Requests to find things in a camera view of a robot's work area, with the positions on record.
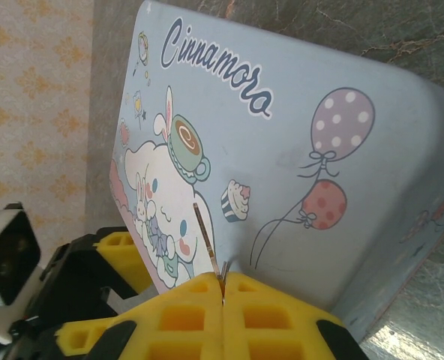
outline green teacup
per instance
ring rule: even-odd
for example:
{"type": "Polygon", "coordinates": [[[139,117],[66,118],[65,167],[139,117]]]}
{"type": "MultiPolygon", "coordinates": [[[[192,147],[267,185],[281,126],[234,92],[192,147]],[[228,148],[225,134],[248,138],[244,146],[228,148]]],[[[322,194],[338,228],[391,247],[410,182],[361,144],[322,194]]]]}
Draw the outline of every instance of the green teacup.
{"type": "Polygon", "coordinates": [[[167,142],[175,160],[184,170],[193,173],[200,182],[209,177],[209,159],[203,154],[199,135],[186,118],[181,115],[174,116],[167,142]]]}

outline floral wallpaper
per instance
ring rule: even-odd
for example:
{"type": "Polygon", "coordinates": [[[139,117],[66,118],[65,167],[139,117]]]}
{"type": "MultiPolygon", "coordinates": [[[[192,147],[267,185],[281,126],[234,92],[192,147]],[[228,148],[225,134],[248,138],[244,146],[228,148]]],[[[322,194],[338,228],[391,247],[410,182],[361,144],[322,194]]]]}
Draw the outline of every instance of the floral wallpaper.
{"type": "Polygon", "coordinates": [[[0,0],[0,208],[24,204],[43,263],[84,232],[92,12],[0,0]]]}

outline gray marble surface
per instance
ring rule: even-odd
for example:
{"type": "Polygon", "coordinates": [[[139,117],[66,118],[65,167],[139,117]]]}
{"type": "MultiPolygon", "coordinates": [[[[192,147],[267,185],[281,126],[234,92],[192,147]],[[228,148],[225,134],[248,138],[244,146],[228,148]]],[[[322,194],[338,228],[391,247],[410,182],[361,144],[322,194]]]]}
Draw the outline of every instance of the gray marble surface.
{"type": "MultiPolygon", "coordinates": [[[[444,88],[444,0],[169,0],[412,71],[444,88]]],[[[142,0],[94,0],[85,212],[88,232],[121,225],[109,168],[142,0]]],[[[362,344],[370,359],[444,360],[444,239],[362,344]]]]}

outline white cartoon dog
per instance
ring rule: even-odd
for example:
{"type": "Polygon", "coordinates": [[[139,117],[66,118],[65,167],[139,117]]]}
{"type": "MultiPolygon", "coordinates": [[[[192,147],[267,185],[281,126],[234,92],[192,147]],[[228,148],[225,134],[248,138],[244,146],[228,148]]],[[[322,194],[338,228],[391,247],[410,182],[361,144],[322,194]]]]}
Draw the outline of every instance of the white cartoon dog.
{"type": "MultiPolygon", "coordinates": [[[[154,121],[156,134],[168,140],[173,119],[172,92],[167,92],[166,126],[161,128],[161,114],[154,121]]],[[[178,286],[193,276],[212,270],[193,204],[197,203],[212,247],[213,230],[204,199],[176,169],[167,143],[145,142],[138,150],[127,150],[125,172],[137,193],[133,222],[158,277],[168,288],[178,286]]]]}

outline balloon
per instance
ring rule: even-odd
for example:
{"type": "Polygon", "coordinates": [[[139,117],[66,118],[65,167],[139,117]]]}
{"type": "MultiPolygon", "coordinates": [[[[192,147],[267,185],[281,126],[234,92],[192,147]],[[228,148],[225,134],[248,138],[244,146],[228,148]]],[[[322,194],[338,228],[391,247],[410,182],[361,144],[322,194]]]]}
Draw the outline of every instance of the balloon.
{"type": "Polygon", "coordinates": [[[129,129],[127,125],[125,124],[124,119],[121,120],[120,123],[120,137],[122,141],[122,145],[125,147],[127,143],[129,142],[129,129]]]}
{"type": "Polygon", "coordinates": [[[332,180],[317,180],[302,202],[300,215],[311,227],[326,230],[344,216],[347,198],[341,187],[332,180]]]}
{"type": "Polygon", "coordinates": [[[410,228],[409,232],[400,240],[400,242],[406,242],[410,238],[412,238],[415,234],[420,232],[425,228],[425,225],[428,223],[429,211],[424,210],[415,218],[414,224],[410,228]]]}
{"type": "Polygon", "coordinates": [[[432,217],[430,218],[433,221],[438,221],[444,216],[444,201],[439,205],[437,210],[432,214],[432,217]]]}
{"type": "Polygon", "coordinates": [[[354,88],[338,88],[326,95],[312,119],[312,147],[315,152],[335,152],[328,161],[352,154],[367,138],[374,125],[371,99],[354,88]]]}

